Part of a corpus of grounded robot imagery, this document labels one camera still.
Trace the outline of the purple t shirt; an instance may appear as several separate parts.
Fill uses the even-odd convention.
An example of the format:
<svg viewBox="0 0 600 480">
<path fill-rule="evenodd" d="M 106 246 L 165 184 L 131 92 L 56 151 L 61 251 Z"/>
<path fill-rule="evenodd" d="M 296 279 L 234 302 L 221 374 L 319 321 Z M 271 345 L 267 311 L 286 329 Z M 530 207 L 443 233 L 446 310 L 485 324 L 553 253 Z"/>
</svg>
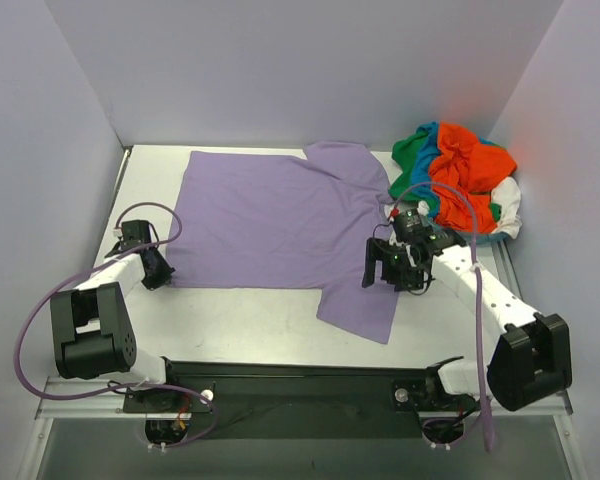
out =
<svg viewBox="0 0 600 480">
<path fill-rule="evenodd" d="M 167 247 L 177 288 L 317 289 L 317 317 L 389 340 L 398 296 L 362 286 L 383 234 L 385 169 L 364 146 L 318 142 L 302 157 L 194 151 Z"/>
</svg>

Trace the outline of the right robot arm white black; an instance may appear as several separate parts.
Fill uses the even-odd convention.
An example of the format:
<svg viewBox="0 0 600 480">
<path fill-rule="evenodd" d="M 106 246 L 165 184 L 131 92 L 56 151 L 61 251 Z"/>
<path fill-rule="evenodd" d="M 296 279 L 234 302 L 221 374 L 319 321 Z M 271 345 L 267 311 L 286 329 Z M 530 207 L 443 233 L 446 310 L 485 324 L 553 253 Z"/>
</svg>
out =
<svg viewBox="0 0 600 480">
<path fill-rule="evenodd" d="M 517 411 L 572 385 L 570 332 L 560 315 L 526 304 L 478 261 L 463 236 L 424 224 L 416 210 L 393 210 L 386 226 L 388 239 L 366 241 L 363 287 L 381 280 L 416 295 L 437 281 L 476 317 L 475 359 L 436 364 L 422 386 L 428 404 L 445 408 L 465 395 Z"/>
</svg>

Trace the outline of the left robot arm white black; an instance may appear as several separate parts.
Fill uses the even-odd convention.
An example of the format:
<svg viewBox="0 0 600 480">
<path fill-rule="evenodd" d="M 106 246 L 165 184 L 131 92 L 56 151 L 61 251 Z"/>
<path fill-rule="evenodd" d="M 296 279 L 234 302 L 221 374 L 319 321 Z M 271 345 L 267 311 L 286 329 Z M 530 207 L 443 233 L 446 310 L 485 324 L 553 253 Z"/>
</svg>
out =
<svg viewBox="0 0 600 480">
<path fill-rule="evenodd" d="M 125 298 L 138 286 L 154 291 L 168 285 L 175 269 L 153 244 L 150 222 L 126 221 L 117 233 L 101 270 L 50 298 L 56 368 L 65 379 L 106 379 L 111 386 L 147 390 L 149 403 L 168 412 L 187 393 L 168 359 L 137 345 Z"/>
</svg>

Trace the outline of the teal laundry basket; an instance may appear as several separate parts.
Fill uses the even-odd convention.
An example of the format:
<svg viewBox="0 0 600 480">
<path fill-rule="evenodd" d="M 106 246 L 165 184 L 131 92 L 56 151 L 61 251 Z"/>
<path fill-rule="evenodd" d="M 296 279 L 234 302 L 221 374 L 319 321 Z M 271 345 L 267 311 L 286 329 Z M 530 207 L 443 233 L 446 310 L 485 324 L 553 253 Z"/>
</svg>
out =
<svg viewBox="0 0 600 480">
<path fill-rule="evenodd" d="M 445 228 L 445 231 L 457 238 L 461 245 L 469 245 L 472 242 L 473 234 L 470 232 L 460 232 L 451 228 Z M 489 234 L 478 233 L 475 238 L 477 245 L 497 243 L 510 239 L 512 239 L 512 236 L 504 231 Z"/>
</svg>

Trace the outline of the blue t shirt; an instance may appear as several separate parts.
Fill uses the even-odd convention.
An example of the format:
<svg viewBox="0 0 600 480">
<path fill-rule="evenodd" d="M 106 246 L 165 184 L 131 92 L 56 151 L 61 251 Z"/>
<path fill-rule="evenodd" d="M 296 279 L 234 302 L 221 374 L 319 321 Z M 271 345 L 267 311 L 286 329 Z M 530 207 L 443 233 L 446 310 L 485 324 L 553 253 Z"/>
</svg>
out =
<svg viewBox="0 0 600 480">
<path fill-rule="evenodd" d="M 411 172 L 411 185 L 415 188 L 411 193 L 424 201 L 428 208 L 428 216 L 435 218 L 439 213 L 439 196 L 432 190 L 429 168 L 441 152 L 438 148 L 439 123 L 430 122 L 418 127 L 416 132 L 421 136 L 420 146 L 416 151 L 415 163 Z"/>
</svg>

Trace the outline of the green t shirt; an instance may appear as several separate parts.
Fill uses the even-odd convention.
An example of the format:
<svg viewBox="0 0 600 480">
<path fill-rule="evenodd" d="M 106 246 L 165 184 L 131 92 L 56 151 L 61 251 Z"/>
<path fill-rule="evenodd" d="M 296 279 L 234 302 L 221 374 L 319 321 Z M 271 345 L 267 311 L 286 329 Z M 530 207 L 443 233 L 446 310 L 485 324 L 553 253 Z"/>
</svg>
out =
<svg viewBox="0 0 600 480">
<path fill-rule="evenodd" d="M 420 154 L 428 137 L 426 130 L 419 129 L 407 139 L 394 144 L 391 158 L 400 167 L 401 173 L 389 187 L 389 195 L 393 199 L 397 199 L 412 185 L 430 179 L 428 168 L 424 165 L 424 155 Z"/>
</svg>

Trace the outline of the orange t shirt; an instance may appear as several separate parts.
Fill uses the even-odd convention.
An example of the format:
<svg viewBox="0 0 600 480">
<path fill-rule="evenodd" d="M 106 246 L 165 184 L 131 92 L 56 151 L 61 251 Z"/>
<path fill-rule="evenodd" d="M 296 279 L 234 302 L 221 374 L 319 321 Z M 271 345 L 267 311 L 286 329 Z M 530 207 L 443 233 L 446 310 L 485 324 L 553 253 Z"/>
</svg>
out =
<svg viewBox="0 0 600 480">
<path fill-rule="evenodd" d="M 470 233 L 478 224 L 480 234 L 496 229 L 490 204 L 491 192 L 517 169 L 508 151 L 482 142 L 465 127 L 449 123 L 438 126 L 438 157 L 429 166 L 439 197 L 436 223 Z"/>
</svg>

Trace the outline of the white t shirt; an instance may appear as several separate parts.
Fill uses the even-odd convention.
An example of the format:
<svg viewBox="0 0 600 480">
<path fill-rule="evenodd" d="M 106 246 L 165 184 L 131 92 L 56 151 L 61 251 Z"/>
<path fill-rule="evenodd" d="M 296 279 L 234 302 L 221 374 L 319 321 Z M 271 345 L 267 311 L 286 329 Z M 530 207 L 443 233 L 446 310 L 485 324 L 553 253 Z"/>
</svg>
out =
<svg viewBox="0 0 600 480">
<path fill-rule="evenodd" d="M 435 218 L 428 216 L 429 208 L 417 198 L 419 212 L 440 227 L 460 232 L 489 234 L 507 232 L 515 239 L 522 227 L 519 213 L 522 194 L 512 177 L 505 177 L 495 187 L 472 190 L 457 181 L 443 187 L 441 181 L 430 183 L 439 196 L 439 213 Z"/>
</svg>

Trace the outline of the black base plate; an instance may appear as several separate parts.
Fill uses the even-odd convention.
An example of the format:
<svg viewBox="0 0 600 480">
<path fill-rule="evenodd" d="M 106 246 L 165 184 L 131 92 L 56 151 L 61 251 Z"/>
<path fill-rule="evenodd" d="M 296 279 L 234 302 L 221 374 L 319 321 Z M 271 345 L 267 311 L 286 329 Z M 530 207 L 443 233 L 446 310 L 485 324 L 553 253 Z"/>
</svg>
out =
<svg viewBox="0 0 600 480">
<path fill-rule="evenodd" d="M 127 391 L 122 410 L 143 414 L 150 439 L 416 438 L 428 419 L 455 440 L 478 412 L 473 394 L 449 394 L 438 365 L 424 369 L 173 362 L 169 381 L 188 394 Z"/>
</svg>

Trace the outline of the aluminium frame rail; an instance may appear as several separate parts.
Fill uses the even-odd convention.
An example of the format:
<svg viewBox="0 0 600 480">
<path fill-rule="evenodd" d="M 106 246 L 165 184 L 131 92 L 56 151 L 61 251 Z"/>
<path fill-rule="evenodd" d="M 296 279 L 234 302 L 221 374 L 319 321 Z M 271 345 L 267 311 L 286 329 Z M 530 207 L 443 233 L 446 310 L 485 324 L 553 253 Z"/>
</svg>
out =
<svg viewBox="0 0 600 480">
<path fill-rule="evenodd" d="M 84 393 L 91 387 L 102 387 L 101 381 L 63 380 L 51 378 L 47 381 L 45 391 L 52 395 L 69 395 Z M 342 407 L 352 409 L 361 407 L 370 397 L 363 394 L 310 395 L 302 392 L 298 395 L 274 395 L 272 393 L 237 394 L 234 401 L 242 402 L 256 408 L 276 406 L 309 406 L 309 407 Z M 492 415 L 496 416 L 569 416 L 573 413 L 568 395 L 560 393 L 532 403 L 520 410 L 509 411 L 495 399 L 490 400 Z M 175 406 L 143 406 L 132 393 L 117 394 L 105 392 L 77 400 L 42 399 L 37 407 L 36 419 L 87 419 L 115 418 L 127 415 L 133 418 L 173 419 L 178 408 Z"/>
</svg>

